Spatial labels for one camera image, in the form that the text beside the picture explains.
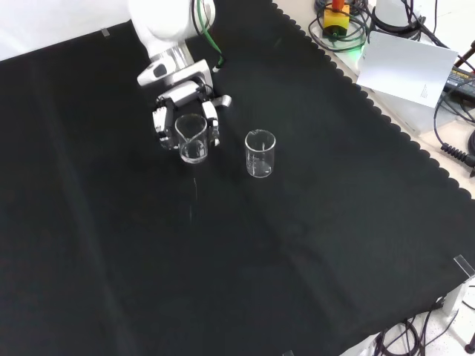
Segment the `glass beaker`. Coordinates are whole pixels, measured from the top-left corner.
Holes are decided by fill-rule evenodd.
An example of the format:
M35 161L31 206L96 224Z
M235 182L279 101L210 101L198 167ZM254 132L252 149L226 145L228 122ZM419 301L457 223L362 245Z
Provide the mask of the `glass beaker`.
M180 157L196 165L208 156L208 122L195 113L183 115L175 122Z
M269 176L274 170L275 137L265 130L253 130L246 136L246 167L256 178Z

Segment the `black tablecloth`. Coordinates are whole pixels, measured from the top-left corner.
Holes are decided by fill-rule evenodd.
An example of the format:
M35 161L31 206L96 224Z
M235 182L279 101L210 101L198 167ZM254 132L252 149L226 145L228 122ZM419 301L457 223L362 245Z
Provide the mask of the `black tablecloth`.
M195 168L154 140L133 27L110 32L0 63L6 355L339 355L465 279L468 193L270 2L217 1L234 102Z

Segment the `white wall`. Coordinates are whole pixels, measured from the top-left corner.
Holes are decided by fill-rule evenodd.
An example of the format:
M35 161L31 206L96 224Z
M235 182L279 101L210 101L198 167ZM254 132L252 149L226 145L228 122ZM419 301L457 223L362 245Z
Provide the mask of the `white wall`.
M127 0L0 0L0 9L0 61L130 19Z

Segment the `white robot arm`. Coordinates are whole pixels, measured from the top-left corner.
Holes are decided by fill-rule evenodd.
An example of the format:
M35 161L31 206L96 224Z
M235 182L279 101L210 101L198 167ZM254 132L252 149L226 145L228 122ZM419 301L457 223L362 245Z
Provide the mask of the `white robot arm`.
M185 43L198 35L197 29L203 30L199 22L194 24L191 9L194 8L197 19L200 8L205 27L211 27L216 16L213 0L129 0L128 6L134 28L151 60L137 81L144 88L160 85L166 90L157 97L153 112L160 143L167 149L177 148L174 109L197 99L209 125L210 144L219 145L215 107L230 106L231 98L210 100L213 82L209 66L204 59L195 63Z
M418 1L413 9L416 16L421 13L421 3ZM375 15L380 21L390 26L404 27L408 25L406 7L401 0L378 0L375 6Z
M192 0L129 0L128 8L135 30L152 59L196 36L191 17ZM201 11L211 27L216 16L212 0L200 0ZM197 6L194 7L198 17Z

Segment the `white paper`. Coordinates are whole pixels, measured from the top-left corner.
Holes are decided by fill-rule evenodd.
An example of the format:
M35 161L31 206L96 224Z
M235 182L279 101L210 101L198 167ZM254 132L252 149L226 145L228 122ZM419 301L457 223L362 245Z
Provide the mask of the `white paper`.
M436 107L457 52L373 31L357 84Z

